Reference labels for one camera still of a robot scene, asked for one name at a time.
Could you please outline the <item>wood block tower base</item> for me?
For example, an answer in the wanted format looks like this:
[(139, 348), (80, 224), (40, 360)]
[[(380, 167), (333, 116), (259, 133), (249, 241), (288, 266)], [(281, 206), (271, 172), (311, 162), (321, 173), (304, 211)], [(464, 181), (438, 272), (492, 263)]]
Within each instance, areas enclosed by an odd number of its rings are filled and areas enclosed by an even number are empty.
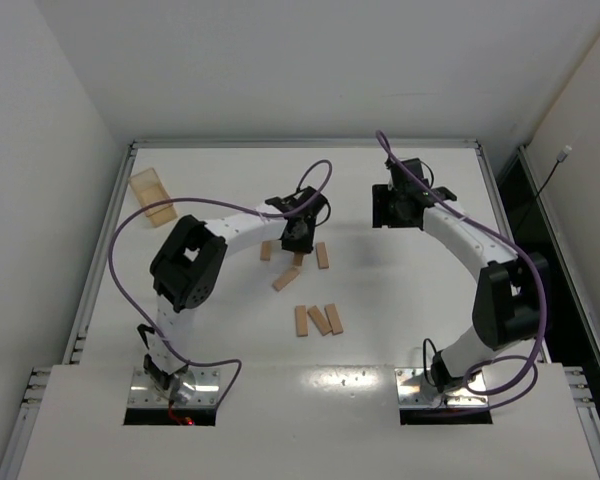
[(316, 244), (316, 258), (319, 269), (328, 269), (330, 267), (328, 252), (324, 242)]

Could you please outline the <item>wood block diagonal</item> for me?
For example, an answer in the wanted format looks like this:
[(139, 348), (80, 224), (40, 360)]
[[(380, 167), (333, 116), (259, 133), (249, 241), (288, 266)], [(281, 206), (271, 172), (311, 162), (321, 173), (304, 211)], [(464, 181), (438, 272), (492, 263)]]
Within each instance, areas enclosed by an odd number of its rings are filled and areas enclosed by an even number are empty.
[(293, 282), (299, 275), (300, 270), (297, 267), (292, 266), (274, 280), (272, 287), (275, 291), (280, 292), (291, 282)]

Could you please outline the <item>wood block row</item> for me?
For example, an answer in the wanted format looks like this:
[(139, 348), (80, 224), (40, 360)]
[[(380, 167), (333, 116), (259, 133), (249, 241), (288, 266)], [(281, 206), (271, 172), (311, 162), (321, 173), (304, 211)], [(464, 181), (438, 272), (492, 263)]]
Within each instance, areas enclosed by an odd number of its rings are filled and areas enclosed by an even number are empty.
[(298, 305), (294, 308), (294, 320), (296, 335), (300, 338), (307, 337), (308, 330), (308, 313), (305, 305)]
[(317, 306), (311, 306), (307, 310), (309, 318), (312, 320), (315, 327), (318, 329), (322, 336), (325, 336), (332, 332), (330, 322), (327, 320), (325, 315)]
[(344, 329), (336, 305), (333, 303), (327, 304), (325, 306), (325, 313), (329, 321), (332, 334), (342, 334)]

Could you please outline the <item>wooden block box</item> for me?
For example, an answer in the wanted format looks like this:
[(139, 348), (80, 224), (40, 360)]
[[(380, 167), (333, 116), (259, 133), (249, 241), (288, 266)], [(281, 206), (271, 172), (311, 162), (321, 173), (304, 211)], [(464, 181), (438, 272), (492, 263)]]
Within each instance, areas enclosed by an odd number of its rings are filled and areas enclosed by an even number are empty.
[(161, 227), (178, 218), (164, 185), (154, 168), (141, 171), (129, 179), (130, 187), (144, 211), (145, 216), (154, 228)]

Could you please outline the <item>wood block tower top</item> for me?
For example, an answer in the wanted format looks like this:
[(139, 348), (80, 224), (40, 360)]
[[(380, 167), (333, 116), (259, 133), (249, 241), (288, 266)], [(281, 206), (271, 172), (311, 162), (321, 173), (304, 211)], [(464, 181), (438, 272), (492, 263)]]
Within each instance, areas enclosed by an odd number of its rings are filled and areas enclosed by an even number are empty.
[(304, 254), (296, 252), (293, 255), (292, 265), (295, 267), (301, 267), (303, 265), (303, 261), (304, 261)]

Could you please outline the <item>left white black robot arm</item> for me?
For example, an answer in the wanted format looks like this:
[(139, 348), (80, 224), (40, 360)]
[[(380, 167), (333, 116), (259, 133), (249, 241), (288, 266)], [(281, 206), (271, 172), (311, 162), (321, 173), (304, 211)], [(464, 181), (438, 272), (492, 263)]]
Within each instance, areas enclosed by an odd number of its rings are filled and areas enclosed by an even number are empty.
[(330, 209), (324, 195), (305, 187), (235, 215), (211, 220), (186, 215), (178, 220), (150, 265), (157, 295), (155, 320), (138, 328), (148, 349), (144, 369), (160, 390), (174, 391), (190, 371), (184, 330), (211, 296), (224, 261), (267, 241), (279, 241), (284, 251), (309, 254), (318, 217)]

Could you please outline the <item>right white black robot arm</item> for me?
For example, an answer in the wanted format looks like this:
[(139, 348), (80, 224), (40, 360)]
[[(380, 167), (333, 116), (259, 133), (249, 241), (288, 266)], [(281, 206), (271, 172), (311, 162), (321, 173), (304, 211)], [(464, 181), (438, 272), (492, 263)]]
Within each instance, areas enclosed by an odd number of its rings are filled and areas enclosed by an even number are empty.
[(518, 343), (545, 331), (548, 264), (520, 253), (508, 240), (467, 217), (456, 195), (433, 188), (418, 158), (385, 162), (386, 184), (372, 186), (372, 226), (417, 228), (439, 241), (476, 281), (471, 326), (434, 354), (426, 374), (440, 393), (460, 387), (478, 369)]

